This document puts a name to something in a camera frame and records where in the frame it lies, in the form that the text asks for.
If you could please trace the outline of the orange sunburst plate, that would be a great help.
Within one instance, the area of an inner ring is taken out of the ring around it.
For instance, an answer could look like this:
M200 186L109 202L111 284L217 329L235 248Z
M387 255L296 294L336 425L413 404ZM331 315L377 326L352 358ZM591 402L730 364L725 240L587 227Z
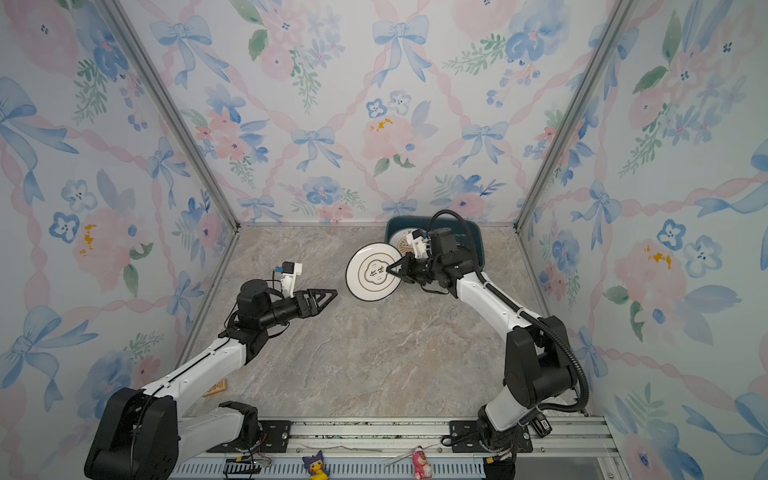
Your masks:
M394 246L403 256L407 253L414 253L412 245L414 228L401 229L394 232L390 239L389 244Z

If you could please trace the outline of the white plate clover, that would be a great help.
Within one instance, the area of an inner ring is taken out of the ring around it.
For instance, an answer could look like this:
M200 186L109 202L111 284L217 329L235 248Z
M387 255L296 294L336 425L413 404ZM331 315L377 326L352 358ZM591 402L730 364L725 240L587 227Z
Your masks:
M401 279L387 268L403 258L394 246L376 242L365 245L350 258L345 281L349 292L364 302L381 301L392 295Z

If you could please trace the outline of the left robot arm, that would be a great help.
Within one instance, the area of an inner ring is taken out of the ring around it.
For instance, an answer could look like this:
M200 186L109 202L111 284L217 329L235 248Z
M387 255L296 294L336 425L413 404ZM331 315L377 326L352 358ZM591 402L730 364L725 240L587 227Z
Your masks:
M264 440L256 407L226 401L206 415L189 408L216 383L246 366L275 327L319 315L335 289L283 292L267 280L245 282L224 329L201 353L157 381L123 388L105 405L86 456L89 479L167 479L176 465L226 444L253 454Z

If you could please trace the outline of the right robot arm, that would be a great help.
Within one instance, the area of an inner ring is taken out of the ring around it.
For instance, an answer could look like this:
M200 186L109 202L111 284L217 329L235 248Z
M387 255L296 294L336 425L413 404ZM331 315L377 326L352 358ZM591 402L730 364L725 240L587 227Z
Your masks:
M471 244L453 231L415 229L411 250L387 268L411 284L440 286L472 307L505 341L503 388L478 411L477 431L490 451L509 448L524 425L544 410L579 411L588 399L585 372L566 339L564 324L513 300L483 273Z

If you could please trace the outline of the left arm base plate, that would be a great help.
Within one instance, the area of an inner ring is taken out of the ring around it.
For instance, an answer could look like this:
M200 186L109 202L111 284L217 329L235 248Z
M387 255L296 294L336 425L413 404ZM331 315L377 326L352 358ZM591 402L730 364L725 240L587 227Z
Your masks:
M259 435L255 443L246 448L240 440L226 442L207 450L207 453L286 453L293 423L289 420L260 420Z

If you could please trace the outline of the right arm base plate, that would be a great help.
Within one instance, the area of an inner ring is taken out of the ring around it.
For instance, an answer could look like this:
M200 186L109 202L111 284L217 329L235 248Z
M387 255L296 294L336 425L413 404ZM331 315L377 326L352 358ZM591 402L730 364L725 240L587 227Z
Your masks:
M451 420L448 422L448 427L449 433L441 438L440 443L453 453L490 455L508 450L512 442L512 435L509 433L501 440L500 449L491 449L483 442L475 420Z

